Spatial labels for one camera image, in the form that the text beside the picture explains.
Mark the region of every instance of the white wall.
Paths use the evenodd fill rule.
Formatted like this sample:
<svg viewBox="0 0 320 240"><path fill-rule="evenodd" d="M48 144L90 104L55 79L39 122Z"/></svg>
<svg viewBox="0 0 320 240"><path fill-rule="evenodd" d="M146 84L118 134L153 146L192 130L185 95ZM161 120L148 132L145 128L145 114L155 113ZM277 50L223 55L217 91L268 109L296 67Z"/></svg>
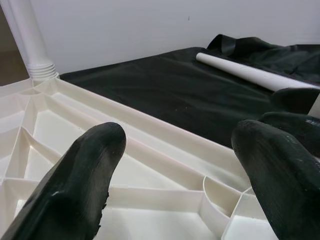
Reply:
<svg viewBox="0 0 320 240"><path fill-rule="evenodd" d="M219 33L320 43L320 0L31 0L59 73L206 47Z"/></svg>
<svg viewBox="0 0 320 240"><path fill-rule="evenodd" d="M0 7L0 53L18 50L6 17Z"/></svg>

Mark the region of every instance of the white plastic tray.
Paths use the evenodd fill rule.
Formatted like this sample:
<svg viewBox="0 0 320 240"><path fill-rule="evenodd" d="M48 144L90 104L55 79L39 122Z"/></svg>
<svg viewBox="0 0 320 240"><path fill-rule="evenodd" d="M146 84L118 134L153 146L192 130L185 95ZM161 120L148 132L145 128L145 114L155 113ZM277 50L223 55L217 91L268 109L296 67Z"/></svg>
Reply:
<svg viewBox="0 0 320 240"><path fill-rule="evenodd" d="M72 142L112 121L127 146L95 239L277 239L231 149L59 79L23 84L0 98L0 236Z"/></svg>

